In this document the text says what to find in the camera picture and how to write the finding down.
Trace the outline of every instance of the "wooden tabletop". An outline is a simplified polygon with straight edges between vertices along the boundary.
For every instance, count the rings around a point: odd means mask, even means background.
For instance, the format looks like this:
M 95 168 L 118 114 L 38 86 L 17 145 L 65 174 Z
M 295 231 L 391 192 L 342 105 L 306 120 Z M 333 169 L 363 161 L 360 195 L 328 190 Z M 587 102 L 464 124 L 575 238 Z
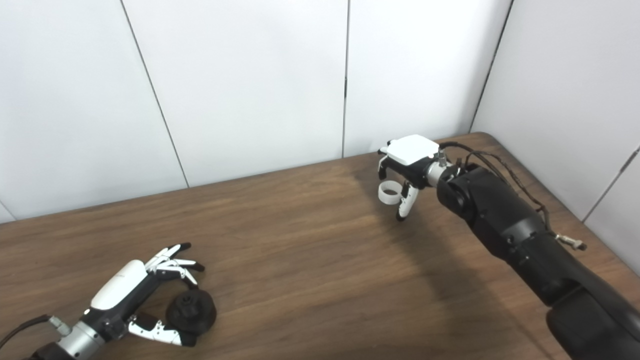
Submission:
M 513 164 L 574 252 L 640 307 L 640 281 L 493 138 L 455 138 Z M 462 152 L 447 149 L 453 158 Z M 377 154 L 354 156 L 0 225 L 0 333 L 47 313 L 75 323 L 124 264 L 190 241 L 181 254 L 218 308 L 195 348 L 135 336 L 95 359 L 567 359 L 545 306 L 465 223 L 420 192 L 403 223 L 377 198 Z M 164 317 L 186 287 L 142 310 Z M 20 359 L 57 339 L 30 328 L 2 350 Z

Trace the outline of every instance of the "robotic hand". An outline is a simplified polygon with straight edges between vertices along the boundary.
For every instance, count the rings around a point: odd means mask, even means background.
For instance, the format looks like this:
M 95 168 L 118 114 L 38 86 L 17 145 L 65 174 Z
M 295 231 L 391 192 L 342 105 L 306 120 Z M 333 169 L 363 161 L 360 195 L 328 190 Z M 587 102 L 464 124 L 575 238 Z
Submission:
M 105 343 L 127 333 L 178 346 L 195 346 L 196 337 L 213 325 L 216 308 L 211 296 L 198 290 L 198 283 L 189 272 L 204 271 L 204 266 L 193 260 L 174 259 L 190 247 L 190 243 L 181 243 L 160 250 L 147 263 L 130 261 L 98 291 L 70 333 L 39 348 L 30 359 L 86 360 Z M 162 282 L 174 279 L 184 281 L 190 290 L 180 294 L 167 309 L 168 325 L 151 315 L 136 314 Z
M 572 359 L 640 359 L 640 313 L 569 254 L 561 243 L 574 250 L 586 246 L 551 230 L 544 205 L 529 194 L 505 162 L 459 143 L 438 145 L 419 135 L 387 145 L 378 151 L 384 155 L 378 165 L 380 179 L 386 178 L 387 168 L 406 179 L 399 194 L 398 220 L 407 217 L 419 190 L 436 188 L 440 203 L 464 219 L 489 253 L 511 266 L 550 308 L 547 325 Z M 467 161 L 452 165 L 444 154 L 449 146 L 478 156 L 493 172 Z M 534 210 L 520 198 L 484 155 L 497 158 L 540 209 Z M 384 193 L 387 188 L 382 183 L 378 193 L 390 204 Z M 544 212 L 544 220 L 538 211 Z

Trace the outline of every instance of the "white ring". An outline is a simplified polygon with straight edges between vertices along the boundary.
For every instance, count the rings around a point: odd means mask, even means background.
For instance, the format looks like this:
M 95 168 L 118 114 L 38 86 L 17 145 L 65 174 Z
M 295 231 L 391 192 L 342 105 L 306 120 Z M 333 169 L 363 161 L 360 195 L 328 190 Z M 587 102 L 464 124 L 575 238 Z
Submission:
M 385 190 L 393 191 L 396 194 L 389 195 L 385 193 Z M 384 202 L 387 205 L 394 205 L 400 202 L 400 198 L 402 197 L 402 195 L 400 195 L 401 192 L 402 185 L 400 185 L 400 183 L 398 183 L 397 181 L 383 181 L 378 187 L 378 198 L 380 199 L 380 201 Z

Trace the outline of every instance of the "cable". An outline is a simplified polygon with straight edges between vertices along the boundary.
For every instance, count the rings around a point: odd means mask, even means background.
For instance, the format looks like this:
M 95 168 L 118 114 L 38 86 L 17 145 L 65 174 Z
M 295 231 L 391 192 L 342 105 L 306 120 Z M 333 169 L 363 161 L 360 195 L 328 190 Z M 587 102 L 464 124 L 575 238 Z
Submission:
M 459 147 L 460 149 L 464 149 L 464 150 L 468 151 L 469 153 L 475 153 L 476 152 L 472 148 L 466 146 L 463 143 L 459 143 L 459 142 L 444 142 L 444 143 L 440 144 L 440 148 L 441 149 L 445 149 L 447 147 Z M 507 179 L 504 177 L 504 175 L 502 175 L 500 170 L 498 170 L 495 167 L 495 165 L 491 163 L 491 161 L 487 160 L 484 156 L 482 156 L 482 154 L 476 154 L 476 157 L 478 159 L 480 159 L 486 165 L 486 167 L 488 167 L 489 170 L 491 170 L 498 178 L 500 178 L 500 180 L 504 181 L 506 184 L 509 184 L 509 181 L 507 181 Z
M 543 213 L 543 216 L 545 218 L 545 227 L 547 228 L 547 230 L 551 231 L 551 223 L 550 223 L 550 220 L 549 220 L 549 211 L 547 210 L 546 205 L 544 205 L 542 202 L 540 202 L 538 199 L 536 199 L 533 195 L 531 195 L 531 193 L 527 190 L 526 186 L 524 186 L 524 184 L 522 183 L 520 178 L 516 175 L 515 172 L 513 172 L 513 169 L 509 166 L 509 164 L 506 163 L 506 161 L 504 161 L 500 156 L 497 156 L 496 154 L 492 154 L 490 152 L 472 151 L 465 158 L 465 167 L 467 166 L 467 163 L 469 162 L 469 158 L 472 155 L 476 155 L 476 156 L 478 156 L 478 155 L 487 155 L 487 156 L 491 156 L 494 159 L 498 160 L 498 162 L 500 162 L 500 164 L 507 170 L 507 172 L 509 173 L 509 175 L 511 176 L 513 181 L 516 183 L 516 185 L 518 185 L 518 187 L 522 190 L 522 192 L 525 193 L 525 195 L 529 198 L 529 200 L 531 200 L 531 202 L 533 202 L 534 204 L 539 206 L 539 208 L 536 209 L 536 211 L 537 212 L 541 211 Z
M 9 341 L 9 339 L 11 339 L 18 332 L 23 331 L 24 329 L 26 329 L 28 327 L 31 327 L 31 326 L 34 326 L 36 324 L 47 322 L 47 321 L 49 321 L 50 317 L 51 316 L 49 316 L 49 315 L 40 315 L 37 318 L 33 318 L 31 320 L 28 320 L 28 321 L 20 324 L 20 326 L 16 327 L 14 330 L 12 330 L 10 333 L 8 333 L 2 340 L 0 340 L 0 348 L 2 348 L 4 346 L 4 344 L 6 344 L 6 342 Z
M 539 208 L 536 209 L 536 212 L 538 212 L 538 213 L 542 212 L 542 214 L 544 216 L 545 227 L 547 228 L 548 231 L 551 231 L 551 222 L 549 220 L 549 211 L 548 211 L 546 205 L 544 205 L 538 199 L 533 197 L 533 195 L 531 195 L 531 193 L 529 193 L 529 191 L 524 186 L 524 184 L 522 183 L 520 178 L 513 172 L 513 170 L 509 166 L 509 164 L 507 164 L 500 156 L 497 156 L 496 154 L 492 154 L 492 153 L 487 152 L 487 151 L 473 150 L 471 147 L 466 146 L 465 144 L 462 144 L 462 143 L 459 143 L 459 142 L 444 142 L 444 143 L 440 144 L 440 148 L 441 149 L 444 149 L 444 148 L 447 148 L 447 147 L 459 147 L 460 149 L 464 149 L 464 150 L 469 152 L 469 154 L 465 158 L 465 165 L 464 165 L 465 168 L 467 167 L 467 165 L 469 163 L 469 158 L 471 156 L 475 156 L 478 159 L 480 159 L 497 177 L 499 177 L 500 180 L 504 181 L 511 188 L 513 188 L 511 183 L 509 183 L 509 181 L 507 181 L 507 179 L 502 175 L 500 170 L 498 170 L 487 158 L 485 158 L 484 155 L 491 156 L 491 157 L 495 158 L 496 160 L 498 160 L 500 162 L 500 164 L 507 170 L 507 172 L 509 173 L 509 175 L 511 176 L 513 181 L 516 183 L 516 185 L 518 185 L 518 187 L 522 190 L 522 192 L 525 193 L 525 195 L 529 198 L 529 200 L 531 200 L 531 202 L 533 202 L 534 204 L 539 206 Z

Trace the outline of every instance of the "black knob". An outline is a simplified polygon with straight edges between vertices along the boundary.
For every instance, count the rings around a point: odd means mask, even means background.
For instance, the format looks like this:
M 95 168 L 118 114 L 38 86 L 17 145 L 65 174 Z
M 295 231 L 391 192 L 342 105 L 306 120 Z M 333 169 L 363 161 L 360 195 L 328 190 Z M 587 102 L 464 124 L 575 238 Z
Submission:
M 216 306 L 204 290 L 188 290 L 178 295 L 166 310 L 166 321 L 174 328 L 199 336 L 216 321 Z

